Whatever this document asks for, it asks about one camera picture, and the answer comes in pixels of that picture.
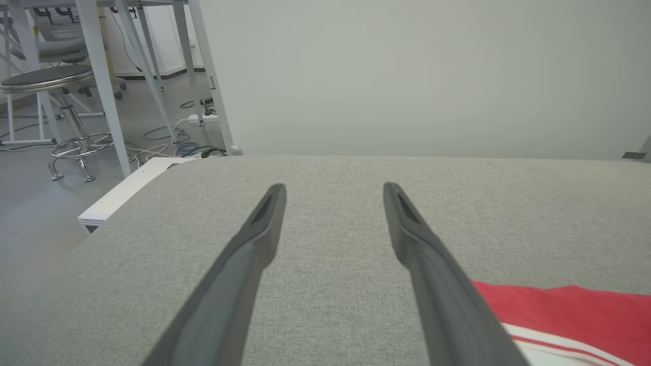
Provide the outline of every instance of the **white wall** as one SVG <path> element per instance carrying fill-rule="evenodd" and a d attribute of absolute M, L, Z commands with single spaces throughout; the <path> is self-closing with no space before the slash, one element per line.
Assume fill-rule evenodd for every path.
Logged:
<path fill-rule="evenodd" d="M 174 72 L 183 70 L 186 68 L 185 62 L 183 60 L 183 54 L 181 52 L 180 42 L 178 40 L 178 33 L 176 30 L 176 22 L 174 20 L 174 12 L 172 7 L 145 7 L 145 12 L 147 15 L 147 22 L 150 27 L 150 34 L 152 35 L 152 41 L 154 43 L 154 51 L 156 52 L 156 58 L 163 75 L 172 74 Z M 117 76 L 142 76 L 143 74 L 139 72 L 132 64 L 129 62 L 127 55 L 124 51 L 124 44 L 122 41 L 122 35 L 118 25 L 124 31 L 122 22 L 117 14 L 110 13 L 110 10 L 107 8 L 104 10 L 107 26 L 107 42 L 109 43 L 109 49 L 111 54 L 111 60 L 113 61 L 113 69 Z M 192 19 L 190 18 L 189 9 L 186 5 L 186 18 L 188 21 L 189 34 L 192 38 L 192 41 L 196 43 L 196 36 L 194 32 L 194 25 L 192 24 Z M 146 47 L 145 38 L 142 33 L 142 28 L 140 26 L 139 20 L 134 20 L 136 24 L 136 31 L 141 38 L 143 47 Z M 132 47 L 127 41 L 127 51 L 133 62 L 140 66 L 135 58 Z M 199 49 L 195 48 L 193 50 L 193 60 L 195 67 L 203 67 L 203 62 L 201 61 L 201 54 Z"/>
<path fill-rule="evenodd" d="M 651 134 L 647 0 L 202 0 L 245 154 L 617 160 Z"/>

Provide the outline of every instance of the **red cloth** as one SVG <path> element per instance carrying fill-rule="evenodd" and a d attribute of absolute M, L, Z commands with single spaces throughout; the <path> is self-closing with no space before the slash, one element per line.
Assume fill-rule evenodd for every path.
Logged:
<path fill-rule="evenodd" d="M 651 365 L 651 296 L 579 286 L 536 289 L 474 281 L 497 318 Z"/>

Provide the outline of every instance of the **office chair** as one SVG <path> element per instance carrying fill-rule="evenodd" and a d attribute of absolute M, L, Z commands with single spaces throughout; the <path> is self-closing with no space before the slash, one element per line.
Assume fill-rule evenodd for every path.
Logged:
<path fill-rule="evenodd" d="M 57 15 L 53 15 L 48 9 L 32 9 L 30 13 L 44 39 L 38 43 L 39 62 L 78 64 L 88 58 L 88 50 L 78 15 L 75 15 L 70 9 L 67 11 L 57 9 Z M 12 18 L 8 20 L 10 34 L 16 42 L 20 43 L 18 34 L 13 27 Z M 20 47 L 12 46 L 9 52 L 17 58 L 25 60 L 25 55 Z M 122 91 L 127 88 L 124 79 L 112 77 L 111 83 L 115 99 L 122 99 Z M 83 85 L 78 88 L 77 92 L 91 97 L 90 88 L 92 87 L 95 86 L 93 84 Z"/>

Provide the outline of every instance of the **power strip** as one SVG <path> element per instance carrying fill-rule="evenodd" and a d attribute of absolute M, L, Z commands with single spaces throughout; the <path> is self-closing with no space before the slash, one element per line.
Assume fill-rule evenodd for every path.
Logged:
<path fill-rule="evenodd" d="M 203 117 L 204 123 L 219 122 L 217 115 L 203 115 Z M 199 118 L 197 118 L 197 115 L 190 115 L 190 117 L 187 118 L 187 123 L 199 124 Z"/>

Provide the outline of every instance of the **desk leg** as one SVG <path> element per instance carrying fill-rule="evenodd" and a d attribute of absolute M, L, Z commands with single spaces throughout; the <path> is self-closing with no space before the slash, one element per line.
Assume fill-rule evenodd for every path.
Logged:
<path fill-rule="evenodd" d="M 158 61 L 156 60 L 156 52 L 154 51 L 154 43 L 152 42 L 152 34 L 149 31 L 149 24 L 147 24 L 147 15 L 145 13 L 145 8 L 137 7 L 138 18 L 140 19 L 140 26 L 143 28 L 143 34 L 145 36 L 145 43 L 147 43 L 147 50 L 149 51 L 149 57 L 152 59 L 152 65 L 154 65 L 154 71 L 156 73 L 157 86 L 160 88 L 160 91 L 164 91 L 163 82 L 161 78 L 161 70 L 158 68 Z"/>
<path fill-rule="evenodd" d="M 195 100 L 195 111 L 199 119 L 199 126 L 205 126 L 203 121 L 203 110 L 199 103 L 199 90 L 197 89 L 197 75 L 195 73 L 195 62 L 192 59 L 192 49 L 190 48 L 190 36 L 187 33 L 186 10 L 183 8 L 183 0 L 173 0 L 174 18 L 176 28 L 178 29 L 178 39 L 181 41 L 181 50 L 183 51 L 183 60 L 186 63 L 187 76 L 190 80 L 190 91 L 192 98 Z"/>
<path fill-rule="evenodd" d="M 111 131 L 113 144 L 118 154 L 122 174 L 126 178 L 131 174 L 131 167 L 129 166 L 129 157 L 126 154 L 126 147 L 124 146 L 122 128 L 120 127 L 120 119 L 118 118 L 118 109 L 115 106 L 113 86 L 111 84 L 111 76 L 109 75 L 109 67 L 106 62 L 104 42 L 102 40 L 100 17 L 97 12 L 97 3 L 96 0 L 75 0 L 75 2 L 77 3 L 77 11 L 81 20 L 81 29 L 86 40 L 90 63 L 95 74 L 95 81 L 97 82 L 97 91 L 100 93 L 106 122 L 109 124 L 109 131 Z"/>
<path fill-rule="evenodd" d="M 129 8 L 126 6 L 126 0 L 115 0 L 115 7 L 118 8 L 118 15 L 120 16 L 120 20 L 124 26 L 126 36 L 132 45 L 133 52 L 135 53 L 135 58 L 140 64 L 140 67 L 143 69 L 143 73 L 145 73 L 145 80 L 149 86 L 149 91 L 152 93 L 154 101 L 158 106 L 158 110 L 161 112 L 163 120 L 165 121 L 165 125 L 167 125 L 169 134 L 172 137 L 172 144 L 177 144 L 178 138 L 176 137 L 176 132 L 174 131 L 172 124 L 169 122 L 169 116 L 167 114 L 165 104 L 163 104 L 161 99 L 161 91 L 156 88 L 156 84 L 154 83 L 154 75 L 152 75 L 152 69 L 149 67 L 149 62 L 145 57 L 145 50 L 143 49 L 143 44 L 140 42 L 140 37 L 135 31 L 135 25 L 133 24 L 131 13 L 129 13 Z"/>
<path fill-rule="evenodd" d="M 206 33 L 206 26 L 204 24 L 203 16 L 201 15 L 201 4 L 199 0 L 189 0 L 190 14 L 192 15 L 192 22 L 195 24 L 195 34 L 197 35 L 197 43 L 201 51 L 201 58 L 204 61 L 206 68 L 206 76 L 208 77 L 208 86 L 210 87 L 210 94 L 212 95 L 215 110 L 217 111 L 217 118 L 219 119 L 219 128 L 221 135 L 224 138 L 224 145 L 229 156 L 242 155 L 242 151 L 233 146 L 233 138 L 230 135 L 229 120 L 226 117 L 226 109 L 224 108 L 224 101 L 221 99 L 221 91 L 219 90 L 219 82 L 217 82 L 217 73 L 215 72 L 215 64 L 212 60 L 212 53 L 210 53 L 210 45 L 208 43 L 208 34 Z"/>
<path fill-rule="evenodd" d="M 9 52 L 9 10 L 5 9 L 3 12 L 3 24 L 5 24 L 5 55 L 7 55 L 7 79 L 11 77 L 11 53 Z"/>
<path fill-rule="evenodd" d="M 11 17 L 14 20 L 14 28 L 18 33 L 21 48 L 25 55 L 25 60 L 27 61 L 27 67 L 30 71 L 40 70 L 40 63 L 38 62 L 38 55 L 36 54 L 34 34 L 29 27 L 29 21 L 27 20 L 25 9 L 20 6 L 20 0 L 8 0 L 7 5 L 11 12 Z M 48 92 L 38 92 L 37 95 L 41 105 L 45 109 L 46 116 L 48 116 L 49 127 L 52 129 L 54 138 L 57 140 L 57 143 L 62 143 L 63 138 L 61 138 L 59 125 L 57 124 L 57 119 L 54 115 L 54 109 L 52 109 L 52 104 L 49 102 Z"/>

